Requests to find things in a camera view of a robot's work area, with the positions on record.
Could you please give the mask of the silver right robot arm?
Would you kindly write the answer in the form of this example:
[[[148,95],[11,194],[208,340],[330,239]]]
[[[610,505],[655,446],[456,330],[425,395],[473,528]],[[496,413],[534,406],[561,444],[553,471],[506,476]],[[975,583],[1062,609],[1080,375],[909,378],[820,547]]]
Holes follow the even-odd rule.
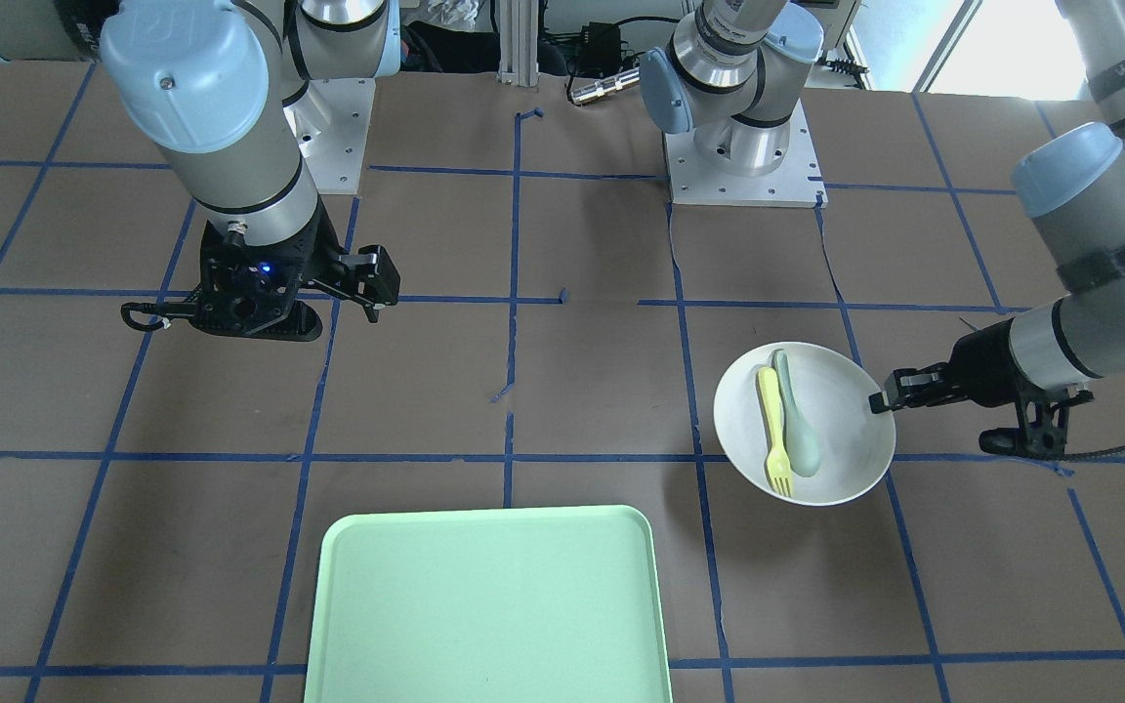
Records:
[[[309,342],[300,292],[361,307],[400,299],[387,249],[341,244],[315,177],[356,178],[362,133],[317,90],[400,67],[397,1],[0,1],[0,62],[96,62],[206,215],[199,283],[183,300],[126,303],[151,333],[183,319],[215,337]]]

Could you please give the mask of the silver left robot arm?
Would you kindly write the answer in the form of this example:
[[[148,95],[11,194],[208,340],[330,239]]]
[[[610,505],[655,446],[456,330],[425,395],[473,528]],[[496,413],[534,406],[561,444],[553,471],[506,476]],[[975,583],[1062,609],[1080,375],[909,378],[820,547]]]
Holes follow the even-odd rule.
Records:
[[[1125,373],[1125,1],[1060,1],[1102,121],[1022,157],[1012,186],[1058,263],[1065,297],[960,339],[945,363],[897,370],[875,413],[969,400],[1027,404]],[[666,134],[785,132],[824,30],[788,1],[705,1],[640,58],[640,93]]]

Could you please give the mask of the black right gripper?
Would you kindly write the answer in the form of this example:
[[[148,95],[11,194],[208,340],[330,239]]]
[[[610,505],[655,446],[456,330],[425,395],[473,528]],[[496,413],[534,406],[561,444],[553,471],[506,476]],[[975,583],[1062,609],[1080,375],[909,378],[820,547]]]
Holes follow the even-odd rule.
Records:
[[[322,201],[291,237],[264,246],[205,224],[199,253],[200,332],[215,337],[316,340],[324,324],[299,292],[320,288],[343,254]]]

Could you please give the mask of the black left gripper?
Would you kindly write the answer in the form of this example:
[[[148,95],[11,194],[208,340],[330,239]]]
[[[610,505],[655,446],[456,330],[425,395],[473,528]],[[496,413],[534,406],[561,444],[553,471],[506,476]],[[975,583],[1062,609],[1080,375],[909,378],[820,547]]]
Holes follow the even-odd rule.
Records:
[[[1018,399],[1022,372],[1012,355],[1012,319],[980,328],[952,348],[950,364],[898,368],[867,398],[872,414],[954,402],[954,388],[974,404],[996,408]]]

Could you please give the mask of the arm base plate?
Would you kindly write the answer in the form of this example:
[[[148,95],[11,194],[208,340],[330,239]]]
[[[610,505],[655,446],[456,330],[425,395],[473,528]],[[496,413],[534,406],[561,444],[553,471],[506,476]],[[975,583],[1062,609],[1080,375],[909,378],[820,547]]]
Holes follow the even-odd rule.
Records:
[[[375,89],[370,76],[325,79],[285,100],[286,120],[318,192],[360,190]]]
[[[731,117],[662,139],[675,205],[821,209],[829,204],[803,103],[772,128]]]

